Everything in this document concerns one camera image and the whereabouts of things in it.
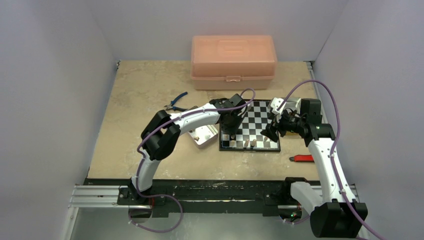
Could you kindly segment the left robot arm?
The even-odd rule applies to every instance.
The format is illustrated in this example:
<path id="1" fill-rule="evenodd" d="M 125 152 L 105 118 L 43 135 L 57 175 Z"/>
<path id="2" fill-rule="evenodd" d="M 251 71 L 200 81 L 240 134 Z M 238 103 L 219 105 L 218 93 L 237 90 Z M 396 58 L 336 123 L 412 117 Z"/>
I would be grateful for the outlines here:
<path id="1" fill-rule="evenodd" d="M 162 160 L 171 155 L 179 137 L 197 128 L 219 124 L 230 134 L 239 129 L 252 100 L 244 100 L 240 94 L 231 98 L 212 99 L 208 103 L 181 113 L 158 111 L 141 133 L 137 152 L 141 161 L 131 181 L 134 186 L 129 197 L 138 205 L 149 199 L 149 189 Z"/>

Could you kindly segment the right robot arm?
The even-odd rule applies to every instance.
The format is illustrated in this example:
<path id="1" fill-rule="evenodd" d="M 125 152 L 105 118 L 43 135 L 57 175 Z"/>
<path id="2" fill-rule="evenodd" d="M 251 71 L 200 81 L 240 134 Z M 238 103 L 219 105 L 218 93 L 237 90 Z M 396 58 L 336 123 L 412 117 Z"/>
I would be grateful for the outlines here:
<path id="1" fill-rule="evenodd" d="M 322 192 L 315 192 L 306 181 L 295 181 L 281 189 L 282 200 L 288 204 L 300 203 L 309 215 L 315 237 L 355 239 L 368 209 L 365 203 L 356 200 L 346 181 L 336 152 L 333 127 L 322 120 L 321 101 L 301 99 L 299 114 L 289 112 L 286 101 L 277 97 L 267 108 L 271 122 L 261 134 L 273 142 L 288 132 L 301 136 L 314 160 Z"/>

